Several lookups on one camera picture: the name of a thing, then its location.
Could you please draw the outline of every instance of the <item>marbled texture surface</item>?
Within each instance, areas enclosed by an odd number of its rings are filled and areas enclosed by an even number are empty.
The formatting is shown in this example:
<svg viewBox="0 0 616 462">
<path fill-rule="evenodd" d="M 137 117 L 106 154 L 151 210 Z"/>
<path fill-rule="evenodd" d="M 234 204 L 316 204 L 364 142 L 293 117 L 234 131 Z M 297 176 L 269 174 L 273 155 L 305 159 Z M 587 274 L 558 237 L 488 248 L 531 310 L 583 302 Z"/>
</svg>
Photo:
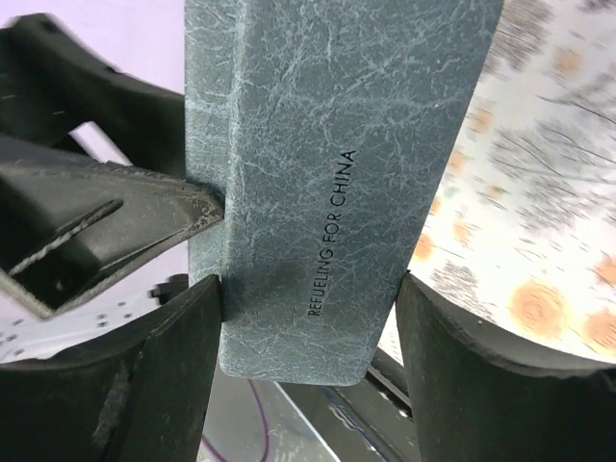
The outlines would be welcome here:
<svg viewBox="0 0 616 462">
<path fill-rule="evenodd" d="M 226 196 L 225 223 L 190 243 L 191 277 L 222 277 L 221 366 L 355 383 L 424 226 L 501 1 L 187 3 L 188 176 Z M 349 151 L 345 205 L 332 209 Z M 335 243 L 323 241 L 330 213 L 340 214 Z M 324 248 L 334 256 L 317 310 Z"/>
</svg>

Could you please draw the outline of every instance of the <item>black plastic bracket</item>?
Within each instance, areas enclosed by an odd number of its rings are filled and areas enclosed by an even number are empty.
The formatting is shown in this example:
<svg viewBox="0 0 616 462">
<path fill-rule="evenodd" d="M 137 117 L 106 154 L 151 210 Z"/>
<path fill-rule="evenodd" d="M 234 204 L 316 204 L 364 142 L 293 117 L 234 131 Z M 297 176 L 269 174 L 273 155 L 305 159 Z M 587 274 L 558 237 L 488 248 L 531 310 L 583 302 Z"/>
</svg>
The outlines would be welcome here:
<svg viewBox="0 0 616 462">
<path fill-rule="evenodd" d="M 134 167 L 84 155 L 70 132 L 87 121 Z M 119 73 L 52 16 L 0 30 L 1 290 L 48 318 L 220 221 L 183 177 L 182 95 Z"/>
</svg>

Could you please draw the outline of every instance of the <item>light purple wall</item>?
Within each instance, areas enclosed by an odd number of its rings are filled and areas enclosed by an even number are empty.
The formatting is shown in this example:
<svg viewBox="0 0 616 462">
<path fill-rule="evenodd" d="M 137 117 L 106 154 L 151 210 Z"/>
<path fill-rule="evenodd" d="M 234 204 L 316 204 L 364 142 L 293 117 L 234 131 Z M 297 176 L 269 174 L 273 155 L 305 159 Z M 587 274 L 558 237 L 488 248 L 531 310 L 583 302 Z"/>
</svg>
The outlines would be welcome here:
<svg viewBox="0 0 616 462">
<path fill-rule="evenodd" d="M 6 0 L 0 3 L 0 26 L 31 13 L 54 14 L 124 72 L 184 90 L 183 0 Z"/>
</svg>

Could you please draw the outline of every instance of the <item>orange flower pattern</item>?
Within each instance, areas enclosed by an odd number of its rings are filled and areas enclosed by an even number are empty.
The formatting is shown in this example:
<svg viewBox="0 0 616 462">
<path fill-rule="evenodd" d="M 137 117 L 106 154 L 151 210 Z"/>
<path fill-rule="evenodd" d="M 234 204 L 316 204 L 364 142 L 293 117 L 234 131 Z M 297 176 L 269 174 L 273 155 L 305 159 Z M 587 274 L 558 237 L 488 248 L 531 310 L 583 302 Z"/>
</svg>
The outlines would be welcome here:
<svg viewBox="0 0 616 462">
<path fill-rule="evenodd" d="M 460 173 L 466 164 L 466 156 L 462 151 L 453 151 L 449 157 L 448 168 L 453 173 Z"/>
<path fill-rule="evenodd" d="M 432 205 L 430 206 L 430 214 L 436 215 L 439 213 L 440 209 L 441 209 L 441 201 L 437 197 L 436 199 L 434 199 L 434 201 L 432 202 Z"/>
<path fill-rule="evenodd" d="M 432 239 L 426 234 L 421 234 L 415 246 L 415 251 L 413 252 L 413 261 L 425 262 L 430 258 L 433 251 L 434 242 Z"/>
<path fill-rule="evenodd" d="M 493 115 L 486 109 L 479 109 L 471 115 L 471 130 L 477 133 L 485 133 L 490 128 Z"/>
<path fill-rule="evenodd" d="M 595 266 L 595 274 L 600 284 L 616 286 L 616 255 L 604 254 L 603 259 Z"/>
<path fill-rule="evenodd" d="M 616 356 L 616 315 L 605 311 L 589 316 L 582 335 L 593 349 Z"/>
<path fill-rule="evenodd" d="M 463 219 L 457 219 L 453 222 L 453 236 L 462 244 L 468 244 L 470 231 L 467 223 Z"/>
<path fill-rule="evenodd" d="M 529 281 L 509 298 L 509 314 L 524 330 L 540 337 L 558 337 L 566 326 L 566 299 L 555 288 Z"/>
<path fill-rule="evenodd" d="M 569 48 L 559 49 L 556 53 L 554 68 L 564 78 L 576 74 L 581 69 L 582 56 Z"/>
</svg>

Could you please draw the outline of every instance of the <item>floral patterned fabric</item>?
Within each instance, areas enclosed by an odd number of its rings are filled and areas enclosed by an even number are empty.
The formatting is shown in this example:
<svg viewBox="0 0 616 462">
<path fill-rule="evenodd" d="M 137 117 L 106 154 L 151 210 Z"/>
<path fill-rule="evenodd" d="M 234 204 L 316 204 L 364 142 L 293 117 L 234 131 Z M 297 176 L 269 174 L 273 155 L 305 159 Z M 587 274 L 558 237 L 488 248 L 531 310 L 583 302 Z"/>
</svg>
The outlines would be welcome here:
<svg viewBox="0 0 616 462">
<path fill-rule="evenodd" d="M 616 363 L 616 0 L 505 0 L 409 269 L 504 329 Z"/>
</svg>

